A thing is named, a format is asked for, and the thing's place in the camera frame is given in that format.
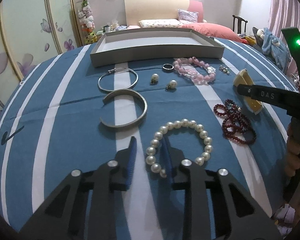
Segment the white stripe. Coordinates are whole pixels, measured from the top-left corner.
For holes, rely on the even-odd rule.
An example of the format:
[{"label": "white stripe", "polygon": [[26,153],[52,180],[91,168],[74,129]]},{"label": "white stripe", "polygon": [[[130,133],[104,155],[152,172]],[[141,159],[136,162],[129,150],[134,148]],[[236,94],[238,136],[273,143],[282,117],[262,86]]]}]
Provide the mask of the white stripe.
[{"label": "white stripe", "polygon": [[40,63],[39,65],[37,65],[37,66],[29,73],[29,75],[27,76],[26,80],[20,84],[20,87],[18,88],[17,92],[13,95],[11,101],[9,102],[9,104],[8,104],[7,108],[5,109],[5,111],[4,111],[3,115],[2,115],[2,118],[1,118],[1,120],[0,120],[0,128],[1,128],[1,126],[2,126],[3,120],[4,120],[4,118],[6,117],[7,112],[8,112],[8,110],[10,109],[10,106],[12,105],[13,101],[15,100],[15,98],[17,97],[17,95],[19,94],[20,90],[23,88],[23,86],[24,86],[25,83],[27,82],[27,80],[32,76],[32,74],[34,73],[34,71],[35,71],[40,65],[41,65],[41,63]]},{"label": "white stripe", "polygon": [[234,52],[239,58],[243,59],[246,63],[248,63],[251,67],[253,67],[265,80],[268,81],[268,83],[272,86],[275,87],[275,85],[272,83],[272,81],[270,79],[268,79],[268,77],[263,74],[258,68],[256,68],[255,65],[253,65],[250,61],[248,61],[246,58],[244,58],[242,55],[240,55],[237,51],[235,51],[234,49],[231,49],[229,46],[227,46],[226,44],[222,43],[221,41],[214,39],[216,42],[220,43],[222,46],[224,46],[225,48],[231,50],[232,52]]},{"label": "white stripe", "polygon": [[276,65],[274,65],[272,62],[270,62],[269,60],[267,60],[266,58],[264,58],[262,55],[260,55],[258,52],[256,52],[251,46],[247,45],[247,44],[244,44],[247,48],[249,48],[251,51],[253,51],[255,54],[257,54],[259,57],[261,57],[262,59],[265,60],[265,62],[267,62],[273,69],[275,69],[288,83],[289,85],[292,87],[292,89],[295,91],[295,92],[298,92],[294,86],[291,84],[291,82],[287,79],[287,76],[285,74],[283,74],[278,68]]},{"label": "white stripe", "polygon": [[[61,55],[58,55],[52,62],[51,64],[45,69],[45,71],[42,73],[42,75],[40,76],[40,78],[36,81],[36,83],[34,84],[34,86],[31,88],[30,92],[28,93],[28,95],[26,96],[26,99],[23,101],[16,118],[14,119],[13,125],[11,127],[11,132],[9,134],[9,136],[11,136],[18,127],[19,124],[19,120],[23,114],[24,109],[26,108],[28,102],[30,101],[30,98],[32,97],[33,93],[35,92],[35,90],[37,89],[37,87],[39,86],[39,84],[41,83],[41,81],[43,80],[43,78],[46,76],[46,74],[49,72],[49,70],[54,66],[54,64],[56,63],[56,61],[60,58]],[[10,140],[7,141],[6,144],[6,148],[4,151],[4,156],[3,156],[3,162],[2,162],[2,170],[1,170],[1,203],[2,203],[2,212],[3,212],[3,217],[6,220],[7,223],[9,223],[8,220],[8,212],[7,212],[7,203],[6,203],[6,176],[7,176],[7,166],[8,166],[8,160],[9,160],[9,155],[10,155],[10,149],[11,149],[11,145],[13,142],[13,138],[12,137]]]},{"label": "white stripe", "polygon": [[[237,75],[239,73],[239,70],[234,65],[232,65],[229,61],[227,61],[225,58],[222,58],[222,61],[234,72],[234,74]],[[285,142],[287,142],[288,136],[287,136],[286,129],[284,128],[282,122],[280,121],[280,118],[278,117],[277,113],[274,111],[271,105],[267,103],[262,103],[262,104],[268,110],[273,121],[277,125],[283,139],[285,140]]]},{"label": "white stripe", "polygon": [[[115,67],[127,68],[128,64],[116,64]],[[120,72],[114,75],[115,90],[128,87],[129,85],[131,85],[129,72]],[[116,125],[135,120],[137,113],[133,97],[115,97],[114,115]],[[117,151],[128,147],[131,136],[134,136],[137,140],[137,156],[130,189],[122,193],[131,240],[162,240],[162,232],[154,206],[148,174],[145,169],[145,157],[138,127],[116,132]]]},{"label": "white stripe", "polygon": [[[218,97],[218,95],[210,85],[196,85],[196,87],[200,91],[204,99],[207,101],[212,112],[216,104],[223,104],[222,100]],[[223,119],[217,117],[217,120],[219,124],[222,125]],[[259,167],[253,157],[249,146],[238,145],[231,140],[229,140],[229,142],[235,153],[235,156],[238,159],[239,165],[241,166],[251,196],[258,202],[258,204],[263,208],[266,214],[271,217],[272,209],[266,192],[266,187],[263,182]]]},{"label": "white stripe", "polygon": [[282,81],[276,74],[274,74],[274,72],[273,72],[270,68],[268,68],[263,62],[261,62],[258,58],[256,58],[255,56],[253,56],[250,52],[248,52],[247,50],[245,50],[245,49],[244,49],[243,47],[241,47],[240,45],[236,44],[236,43],[233,42],[233,41],[230,41],[230,42],[232,42],[234,45],[236,45],[237,47],[239,47],[240,49],[242,49],[243,51],[245,51],[246,53],[248,53],[250,56],[252,56],[253,58],[255,58],[258,62],[260,62],[263,66],[265,66],[266,69],[269,70],[269,71],[271,72],[272,75],[274,75],[274,76],[276,77],[276,79],[284,86],[284,88],[285,88],[286,90],[290,90],[290,89],[283,83],[283,81]]},{"label": "white stripe", "polygon": [[46,116],[43,121],[41,128],[37,149],[34,155],[34,164],[33,164],[33,174],[32,174],[32,210],[35,212],[37,208],[44,201],[44,174],[46,167],[46,160],[50,142],[50,136],[54,124],[54,120],[57,114],[57,111],[60,106],[60,101],[63,98],[66,88],[76,71],[79,63],[83,59],[86,51],[90,45],[83,47],[79,52],[78,56],[75,58],[66,74],[64,75],[61,83],[59,84],[47,110]]}]

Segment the metal screw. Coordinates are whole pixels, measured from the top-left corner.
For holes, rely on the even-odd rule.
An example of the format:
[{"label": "metal screw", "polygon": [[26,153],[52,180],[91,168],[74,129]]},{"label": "metal screw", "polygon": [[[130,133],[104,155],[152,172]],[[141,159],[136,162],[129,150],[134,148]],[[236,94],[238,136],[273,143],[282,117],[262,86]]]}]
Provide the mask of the metal screw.
[{"label": "metal screw", "polygon": [[218,173],[221,175],[221,176],[226,176],[229,174],[229,172],[226,170],[226,169],[220,169],[218,170]]},{"label": "metal screw", "polygon": [[190,166],[192,164],[191,160],[185,159],[181,161],[183,166]]},{"label": "metal screw", "polygon": [[72,177],[78,177],[80,174],[81,174],[81,171],[79,171],[79,170],[71,171],[71,176]]},{"label": "metal screw", "polygon": [[116,167],[118,165],[118,162],[115,160],[112,160],[112,161],[109,161],[107,164],[109,167]]}]

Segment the red beaded bracelet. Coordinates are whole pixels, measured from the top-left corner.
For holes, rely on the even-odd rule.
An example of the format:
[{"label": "red beaded bracelet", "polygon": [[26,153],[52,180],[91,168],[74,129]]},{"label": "red beaded bracelet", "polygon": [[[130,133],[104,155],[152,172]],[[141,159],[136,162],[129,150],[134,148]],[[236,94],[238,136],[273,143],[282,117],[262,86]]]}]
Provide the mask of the red beaded bracelet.
[{"label": "red beaded bracelet", "polygon": [[[222,131],[225,137],[241,144],[252,144],[256,141],[257,135],[252,128],[250,120],[241,113],[241,108],[238,107],[234,101],[227,99],[225,105],[217,104],[214,106],[213,111],[217,116],[226,116],[222,123]],[[246,141],[241,140],[234,135],[237,132],[242,135],[247,132],[252,132],[253,138]]]}]

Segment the headboard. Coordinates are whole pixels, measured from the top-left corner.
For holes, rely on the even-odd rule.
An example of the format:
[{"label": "headboard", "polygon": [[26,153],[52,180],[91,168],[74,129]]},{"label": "headboard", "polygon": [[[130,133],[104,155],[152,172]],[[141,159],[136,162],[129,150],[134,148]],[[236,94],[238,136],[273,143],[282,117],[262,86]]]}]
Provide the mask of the headboard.
[{"label": "headboard", "polygon": [[141,20],[178,19],[177,9],[199,12],[203,21],[203,6],[194,0],[124,0],[127,26],[139,25]]}]

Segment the floral pillow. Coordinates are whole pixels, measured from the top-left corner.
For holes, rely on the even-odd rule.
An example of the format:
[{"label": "floral pillow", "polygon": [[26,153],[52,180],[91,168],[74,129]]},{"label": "floral pillow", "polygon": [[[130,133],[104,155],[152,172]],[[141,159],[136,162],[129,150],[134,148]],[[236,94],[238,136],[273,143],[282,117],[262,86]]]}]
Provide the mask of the floral pillow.
[{"label": "floral pillow", "polygon": [[181,22],[181,20],[186,20],[191,23],[197,23],[198,22],[198,12],[188,12],[186,10],[178,9],[178,20]]},{"label": "floral pillow", "polygon": [[142,28],[179,27],[182,25],[176,19],[142,20],[139,22]]}]

